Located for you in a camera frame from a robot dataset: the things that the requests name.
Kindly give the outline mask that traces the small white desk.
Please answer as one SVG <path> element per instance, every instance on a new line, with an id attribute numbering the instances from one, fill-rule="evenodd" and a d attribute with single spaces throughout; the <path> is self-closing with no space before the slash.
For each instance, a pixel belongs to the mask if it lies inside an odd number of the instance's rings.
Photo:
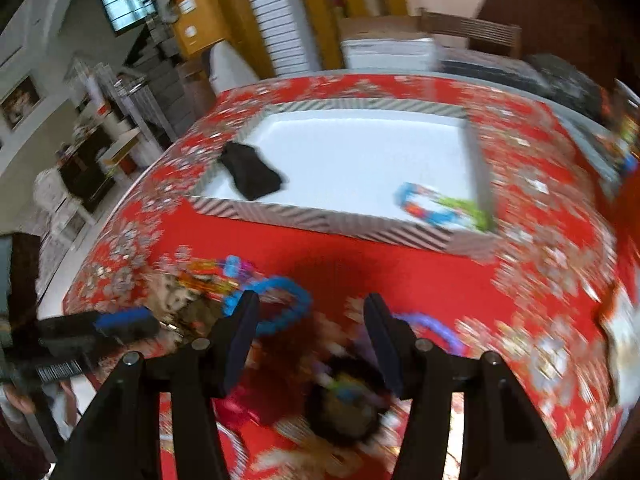
<path id="1" fill-rule="evenodd" d="M 98 156 L 98 163 L 107 177 L 125 184 L 132 181 L 132 175 L 139 169 L 134 152 L 141 144 L 139 128 L 132 128 L 121 134 L 111 146 Z"/>

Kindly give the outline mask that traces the red floral tablecloth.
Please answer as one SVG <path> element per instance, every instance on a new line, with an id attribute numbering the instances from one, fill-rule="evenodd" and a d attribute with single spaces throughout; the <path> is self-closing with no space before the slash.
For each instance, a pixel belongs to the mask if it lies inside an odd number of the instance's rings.
<path id="1" fill-rule="evenodd" d="M 498 195 L 499 244 L 490 259 L 431 252 L 416 243 L 267 226 L 202 214 L 188 197 L 209 157 L 262 107 L 322 98 L 404 98 L 459 105 L 480 130 Z M 501 350 L 532 397 L 574 479 L 612 450 L 623 413 L 608 400 L 596 295 L 614 275 L 614 238 L 596 170 L 547 105 L 467 82 L 427 76 L 330 75 L 232 90 L 134 185 L 90 250 L 62 308 L 116 311 L 140 304 L 151 271 L 235 255 L 259 273 L 292 278 L 311 315 L 255 346 L 239 390 L 221 405 L 244 444 L 247 479 L 385 479 L 408 404 L 367 448 L 344 453 L 302 422 L 310 364 L 329 342 L 355 335 L 362 302 L 379 292 L 402 312 L 432 316 L 472 356 Z"/>

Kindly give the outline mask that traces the round dark wooden tabletop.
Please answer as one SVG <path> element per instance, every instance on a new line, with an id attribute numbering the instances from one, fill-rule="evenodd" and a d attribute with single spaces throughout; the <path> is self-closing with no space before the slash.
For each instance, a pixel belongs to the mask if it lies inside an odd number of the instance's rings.
<path id="1" fill-rule="evenodd" d="M 480 20 L 521 29 L 521 57 L 549 53 L 611 90 L 622 58 L 614 18 L 596 0 L 483 0 Z"/>

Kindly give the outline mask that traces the black hair scrunchie cloth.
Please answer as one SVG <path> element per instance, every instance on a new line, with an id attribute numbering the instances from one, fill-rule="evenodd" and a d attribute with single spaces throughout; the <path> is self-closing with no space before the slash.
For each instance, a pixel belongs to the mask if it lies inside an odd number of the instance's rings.
<path id="1" fill-rule="evenodd" d="M 246 200 L 258 200 L 280 191 L 281 175 L 268 166 L 249 145 L 227 142 L 218 157 L 232 177 L 235 188 Z"/>

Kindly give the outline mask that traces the white cardboard box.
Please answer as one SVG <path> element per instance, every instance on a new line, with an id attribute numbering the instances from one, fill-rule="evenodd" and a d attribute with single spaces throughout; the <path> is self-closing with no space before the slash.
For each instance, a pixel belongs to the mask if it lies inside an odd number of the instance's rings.
<path id="1" fill-rule="evenodd" d="M 432 72 L 439 66 L 437 44 L 424 35 L 347 38 L 341 48 L 350 70 Z"/>

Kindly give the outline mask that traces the pile of colourful jewelry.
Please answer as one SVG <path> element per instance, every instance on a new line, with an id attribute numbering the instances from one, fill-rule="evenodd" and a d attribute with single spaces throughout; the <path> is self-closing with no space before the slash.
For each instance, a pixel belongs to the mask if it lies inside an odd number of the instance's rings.
<path id="1" fill-rule="evenodd" d="M 178 341 L 207 337 L 224 317 L 224 300 L 261 276 L 251 263 L 235 256 L 146 270 L 145 305 Z"/>

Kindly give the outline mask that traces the white ornate chair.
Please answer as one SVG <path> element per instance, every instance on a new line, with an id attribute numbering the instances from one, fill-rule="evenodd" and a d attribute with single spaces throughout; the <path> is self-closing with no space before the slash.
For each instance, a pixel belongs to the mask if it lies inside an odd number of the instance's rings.
<path id="1" fill-rule="evenodd" d="M 75 241 L 68 237 L 65 230 L 76 216 L 81 216 L 89 226 L 94 226 L 92 214 L 82 201 L 73 195 L 56 168 L 50 168 L 37 174 L 32 190 L 34 202 L 50 216 L 50 233 L 68 248 L 75 248 Z"/>

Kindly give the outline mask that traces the wooden slat chair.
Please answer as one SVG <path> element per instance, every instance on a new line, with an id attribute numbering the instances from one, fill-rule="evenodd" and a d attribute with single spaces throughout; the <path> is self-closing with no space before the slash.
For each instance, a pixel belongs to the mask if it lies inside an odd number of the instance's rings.
<path id="1" fill-rule="evenodd" d="M 420 24 L 432 35 L 477 40 L 509 49 L 511 58 L 521 56 L 521 29 L 518 25 L 499 24 L 479 18 L 465 18 L 452 14 L 420 9 Z"/>

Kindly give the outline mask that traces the black plastic bag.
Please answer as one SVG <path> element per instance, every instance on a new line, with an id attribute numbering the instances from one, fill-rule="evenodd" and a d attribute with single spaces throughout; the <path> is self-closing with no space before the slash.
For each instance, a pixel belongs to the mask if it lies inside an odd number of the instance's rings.
<path id="1" fill-rule="evenodd" d="M 608 95 L 586 74 L 550 53 L 527 55 L 525 62 L 546 82 L 552 101 L 604 124 L 608 119 Z"/>

